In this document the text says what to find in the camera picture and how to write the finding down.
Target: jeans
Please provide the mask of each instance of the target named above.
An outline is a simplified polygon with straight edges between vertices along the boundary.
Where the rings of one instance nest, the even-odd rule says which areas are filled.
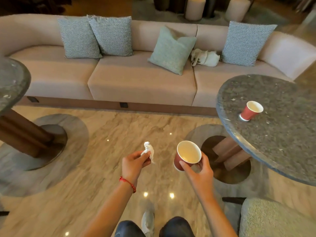
[[[131,220],[118,224],[115,237],[145,237],[142,230]],[[159,237],[194,237],[189,223],[182,217],[170,219],[159,232]]]

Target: paper cup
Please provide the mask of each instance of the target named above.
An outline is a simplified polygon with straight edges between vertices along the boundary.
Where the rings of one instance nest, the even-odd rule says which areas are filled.
[[[189,166],[198,163],[202,158],[200,148],[191,141],[181,141],[177,146],[177,153],[173,165],[178,171],[184,171],[179,161],[186,162]]]
[[[261,112],[263,112],[263,106],[260,103],[249,101],[239,117],[243,121],[249,121]]]

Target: sofa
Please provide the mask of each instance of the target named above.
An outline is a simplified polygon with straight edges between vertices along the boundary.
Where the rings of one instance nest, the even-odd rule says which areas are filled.
[[[228,79],[262,74],[294,81],[316,60],[316,47],[274,31],[254,67],[219,62],[191,66],[183,75],[149,63],[160,27],[197,37],[194,48],[222,51],[228,27],[132,21],[133,56],[67,59],[57,15],[0,17],[0,55],[23,63],[32,80],[20,105],[101,108],[216,115],[216,95]]]

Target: white sneaker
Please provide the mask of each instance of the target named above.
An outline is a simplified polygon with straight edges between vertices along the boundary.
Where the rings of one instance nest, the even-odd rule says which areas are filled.
[[[153,211],[145,211],[142,217],[142,232],[146,237],[154,236],[154,213]]]

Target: round stool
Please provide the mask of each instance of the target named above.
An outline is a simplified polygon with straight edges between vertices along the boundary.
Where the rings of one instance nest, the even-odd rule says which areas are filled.
[[[241,22],[250,7],[250,3],[249,0],[230,0],[225,19],[227,21]]]
[[[206,0],[188,0],[186,4],[185,19],[189,21],[198,21],[202,19]]]

